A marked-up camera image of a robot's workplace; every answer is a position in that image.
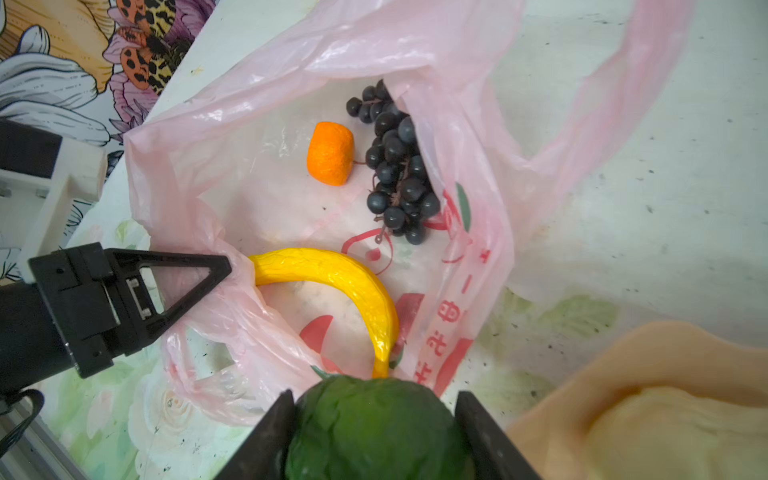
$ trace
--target banana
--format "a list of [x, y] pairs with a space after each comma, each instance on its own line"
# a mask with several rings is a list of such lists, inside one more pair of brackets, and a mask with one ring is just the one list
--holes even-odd
[[0, 118], [41, 128], [91, 145], [101, 146], [109, 142], [109, 133], [104, 125], [54, 105], [17, 101], [0, 110]]
[[379, 278], [343, 253], [314, 248], [286, 248], [249, 257], [256, 285], [308, 280], [333, 286], [355, 303], [373, 343], [373, 378], [389, 374], [389, 353], [397, 340], [399, 322], [395, 303]]
[[64, 60], [42, 53], [22, 53], [0, 63], [0, 81], [6, 81], [25, 71], [47, 68], [56, 71], [83, 71], [76, 61]]

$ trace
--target grape stem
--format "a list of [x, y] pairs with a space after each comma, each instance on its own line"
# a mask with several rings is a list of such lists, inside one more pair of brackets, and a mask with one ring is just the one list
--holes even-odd
[[386, 232], [386, 225], [382, 227], [382, 231], [380, 231], [379, 234], [376, 235], [376, 238], [374, 239], [374, 241], [376, 242], [376, 245], [379, 245], [382, 242], [385, 232]]
[[400, 185], [402, 182], [408, 178], [408, 167], [410, 167], [411, 164], [411, 157], [406, 158], [406, 164], [402, 169], [402, 178], [397, 181], [397, 187], [395, 187], [395, 194], [392, 195], [392, 205], [394, 207], [400, 206], [400, 200], [402, 199], [402, 195], [400, 194]]

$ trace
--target white table surface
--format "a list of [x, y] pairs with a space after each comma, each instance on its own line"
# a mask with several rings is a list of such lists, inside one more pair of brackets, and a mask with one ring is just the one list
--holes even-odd
[[[187, 100], [314, 4], [222, 0], [151, 118]], [[529, 2], [521, 37], [493, 77], [525, 153], [558, 130], [579, 79], [618, 47], [630, 9], [628, 0]], [[589, 292], [768, 346], [767, 22], [762, 0], [700, 1], [687, 50], [657, 103], [616, 157], [582, 183], [521, 253], [508, 282], [515, 293], [546, 304]], [[114, 231], [130, 216], [127, 191], [121, 162], [79, 232], [96, 225]], [[641, 316], [654, 318], [646, 310]], [[482, 389], [471, 362], [525, 364], [556, 385], [615, 338], [571, 345], [502, 320], [489, 323], [489, 332], [501, 332], [493, 336], [515, 335], [515, 345], [539, 350], [507, 355], [507, 343], [476, 342], [447, 396], [476, 381]], [[550, 358], [548, 350], [562, 357]], [[503, 421], [502, 409], [490, 403]]]

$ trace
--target orange container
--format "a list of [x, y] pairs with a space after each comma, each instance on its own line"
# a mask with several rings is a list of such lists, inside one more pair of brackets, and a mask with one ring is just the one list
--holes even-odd
[[583, 480], [586, 435], [598, 416], [649, 386], [768, 407], [768, 350], [725, 342], [684, 322], [636, 329], [510, 425], [544, 480]]

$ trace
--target black cable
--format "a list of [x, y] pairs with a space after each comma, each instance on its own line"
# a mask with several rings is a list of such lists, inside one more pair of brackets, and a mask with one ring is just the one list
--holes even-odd
[[35, 417], [38, 416], [38, 413], [40, 413], [40, 411], [43, 409], [43, 405], [45, 404], [45, 397], [38, 390], [25, 390], [24, 392], [15, 393], [11, 396], [8, 396], [6, 399], [8, 405], [13, 406], [19, 403], [24, 397], [29, 397], [29, 399], [32, 401], [32, 413], [29, 414], [29, 417], [16, 425], [16, 427], [14, 427], [10, 433], [3, 437], [3, 440], [0, 440], [0, 457], [5, 455], [5, 453], [8, 452], [11, 447], [13, 447], [13, 445], [16, 445], [16, 442], [22, 439], [24, 431], [27, 429], [27, 427], [30, 426], [32, 421], [35, 420]]

